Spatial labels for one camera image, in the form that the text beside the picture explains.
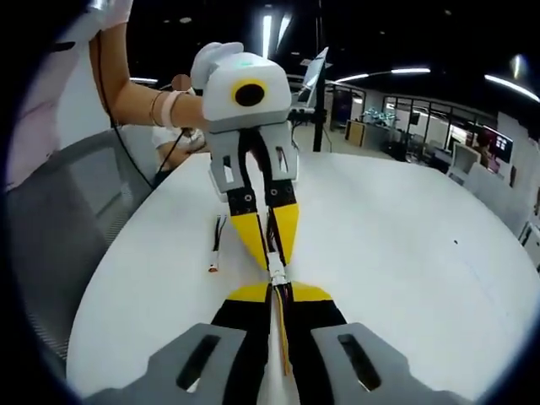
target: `bracelet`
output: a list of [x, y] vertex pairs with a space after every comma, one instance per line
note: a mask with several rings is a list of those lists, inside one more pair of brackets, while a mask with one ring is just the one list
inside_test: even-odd
[[163, 91], [160, 91], [155, 97], [154, 99], [152, 100], [152, 104], [150, 104], [150, 120], [152, 121], [152, 123], [154, 124], [155, 127], [162, 127], [162, 125], [160, 125], [156, 120], [155, 120], [155, 117], [154, 117], [154, 107], [155, 107], [155, 102], [158, 100], [158, 98], [163, 94]]
[[169, 129], [174, 129], [172, 122], [170, 121], [170, 113], [172, 112], [172, 106], [175, 104], [176, 98], [182, 94], [181, 91], [172, 91], [167, 95], [167, 98], [163, 102], [161, 107], [161, 121], [163, 122], [164, 127]]

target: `chair backrest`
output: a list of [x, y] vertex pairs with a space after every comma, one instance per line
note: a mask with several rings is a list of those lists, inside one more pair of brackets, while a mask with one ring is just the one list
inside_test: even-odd
[[60, 358], [108, 245], [150, 192], [106, 131], [54, 153], [8, 193], [13, 270], [30, 322]]
[[462, 143], [454, 142], [454, 154], [452, 156], [452, 167], [469, 173], [475, 162], [480, 161], [480, 153], [469, 148]]
[[463, 186], [519, 237], [531, 214], [524, 198], [499, 176], [474, 163]]
[[428, 142], [428, 145], [431, 147], [431, 148], [439, 148], [439, 149], [443, 149], [443, 144], [442, 142], [440, 141], [435, 141], [435, 140], [430, 140]]

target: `wire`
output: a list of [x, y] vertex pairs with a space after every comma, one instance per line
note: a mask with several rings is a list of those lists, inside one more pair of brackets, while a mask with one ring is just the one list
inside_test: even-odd
[[324, 131], [324, 134], [327, 137], [327, 141], [328, 143], [330, 143], [330, 152], [332, 152], [332, 141], [330, 140], [330, 137], [328, 136], [328, 132], [324, 127], [322, 127], [322, 131]]
[[267, 216], [267, 245], [268, 245], [268, 251], [270, 253], [274, 253], [276, 251], [275, 246], [273, 245], [274, 241], [274, 234], [273, 234], [273, 222], [270, 216], [270, 213], [268, 213]]
[[150, 190], [155, 190], [155, 187], [152, 185], [152, 183], [150, 183], [149, 179], [146, 178], [144, 173], [138, 168], [137, 164], [135, 163], [135, 160], [133, 159], [133, 157], [131, 156], [131, 154], [127, 150], [127, 146], [124, 143], [122, 137], [120, 136], [120, 132], [118, 131], [118, 126], [116, 125], [116, 121], [115, 121], [114, 117], [112, 116], [111, 108], [109, 108], [109, 101], [107, 100], [107, 95], [105, 93], [105, 86], [103, 85], [103, 73], [102, 73], [102, 69], [101, 69], [101, 30], [98, 31], [97, 40], [98, 40], [98, 77], [100, 79], [100, 88], [101, 88], [101, 94], [102, 94], [102, 98], [103, 98], [103, 104], [104, 104], [104, 107], [105, 107], [105, 112], [107, 113], [107, 115], [111, 119], [112, 129], [114, 129], [115, 134], [118, 137], [118, 142], [120, 142], [120, 145], [124, 149], [124, 152], [126, 152], [127, 158], [130, 160], [130, 162], [132, 163], [132, 165], [135, 168], [135, 170], [137, 171], [137, 173], [139, 175], [141, 175], [144, 182], [148, 185], [148, 187], [150, 187]]
[[180, 141], [180, 138], [182, 138], [182, 135], [185, 133], [185, 131], [187, 131], [187, 129], [183, 128], [182, 131], [180, 132], [180, 135], [178, 135], [178, 138], [176, 138], [175, 142], [172, 145], [172, 148], [170, 148], [169, 153], [167, 154], [167, 156], [165, 156], [165, 159], [163, 159], [163, 162], [161, 162], [161, 165], [159, 166], [159, 169], [158, 169], [158, 173], [161, 172], [161, 170], [163, 169], [163, 166], [165, 166], [165, 163], [167, 163], [167, 160], [169, 160], [169, 157], [172, 155], [173, 151], [176, 148], [176, 145], [178, 144], [178, 141]]
[[283, 374], [289, 375], [289, 340], [287, 339], [287, 330], [285, 328], [285, 311], [286, 304], [282, 295], [282, 286], [275, 288], [276, 301], [278, 305], [278, 322], [279, 322], [279, 340], [281, 341], [281, 360], [283, 363]]
[[221, 215], [218, 215], [218, 218], [216, 219], [216, 228], [213, 234], [213, 251], [219, 250], [219, 241], [221, 240], [221, 233], [223, 232], [225, 222], [227, 222], [227, 215], [223, 216], [223, 222], [221, 222], [221, 226], [219, 226], [220, 221]]

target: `human hand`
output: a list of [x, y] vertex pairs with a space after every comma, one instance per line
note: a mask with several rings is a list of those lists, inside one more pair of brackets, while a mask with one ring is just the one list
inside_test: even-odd
[[244, 45], [241, 42], [228, 42], [226, 44], [211, 42], [205, 45], [195, 56], [192, 66], [192, 87], [197, 94], [200, 95], [200, 91], [204, 91], [213, 63], [222, 57], [243, 51]]

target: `black pole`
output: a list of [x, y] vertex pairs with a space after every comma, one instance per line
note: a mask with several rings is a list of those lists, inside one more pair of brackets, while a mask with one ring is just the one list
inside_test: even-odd
[[[322, 7], [321, 0], [316, 0], [318, 9], [316, 15], [316, 47], [317, 54], [324, 49], [324, 38], [322, 36]], [[324, 88], [326, 83], [326, 62], [322, 64], [321, 74], [316, 84], [316, 104], [315, 104], [315, 136], [313, 138], [313, 152], [321, 152], [322, 126], [325, 121], [324, 114]]]

